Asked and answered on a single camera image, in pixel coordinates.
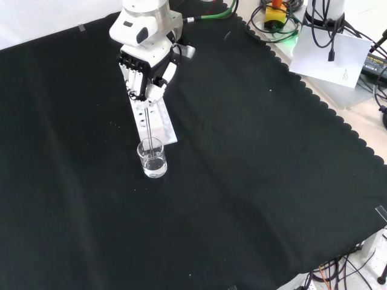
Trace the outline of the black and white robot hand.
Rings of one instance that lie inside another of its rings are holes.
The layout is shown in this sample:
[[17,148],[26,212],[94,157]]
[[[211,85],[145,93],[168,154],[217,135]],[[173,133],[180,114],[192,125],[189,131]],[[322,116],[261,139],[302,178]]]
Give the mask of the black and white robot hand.
[[183,29],[182,14],[166,8],[147,13],[123,9],[109,35],[122,44],[119,67],[128,97],[139,110],[157,104],[174,78],[174,46]]

